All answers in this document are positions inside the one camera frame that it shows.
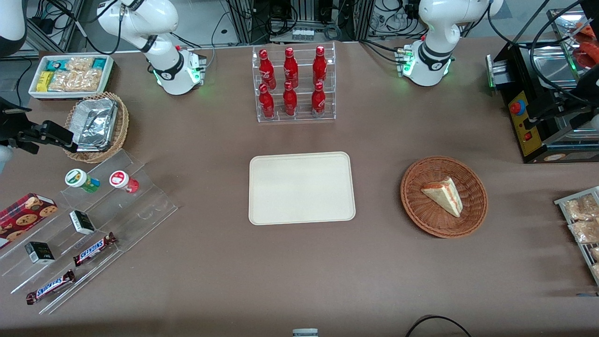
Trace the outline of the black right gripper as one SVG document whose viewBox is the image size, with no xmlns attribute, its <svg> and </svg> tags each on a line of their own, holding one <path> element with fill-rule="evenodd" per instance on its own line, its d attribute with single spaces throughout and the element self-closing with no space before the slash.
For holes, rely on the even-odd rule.
<svg viewBox="0 0 599 337">
<path fill-rule="evenodd" d="M 31 154 L 37 154 L 40 143 L 56 147 L 76 147 L 73 133 L 53 121 L 36 124 L 28 120 L 26 113 L 31 109 L 24 107 L 1 107 L 0 144 L 2 146 L 22 148 Z"/>
</svg>

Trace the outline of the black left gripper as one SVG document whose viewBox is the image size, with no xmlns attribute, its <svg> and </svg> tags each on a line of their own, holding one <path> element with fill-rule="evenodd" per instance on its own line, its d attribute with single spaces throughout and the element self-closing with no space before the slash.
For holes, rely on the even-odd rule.
<svg viewBox="0 0 599 337">
<path fill-rule="evenodd" d="M 561 127 L 556 119 L 559 117 L 571 117 L 574 130 L 591 122 L 589 106 L 562 99 L 535 99 L 526 105 L 526 113 L 524 128 L 537 128 L 538 132 L 558 132 Z"/>
</svg>

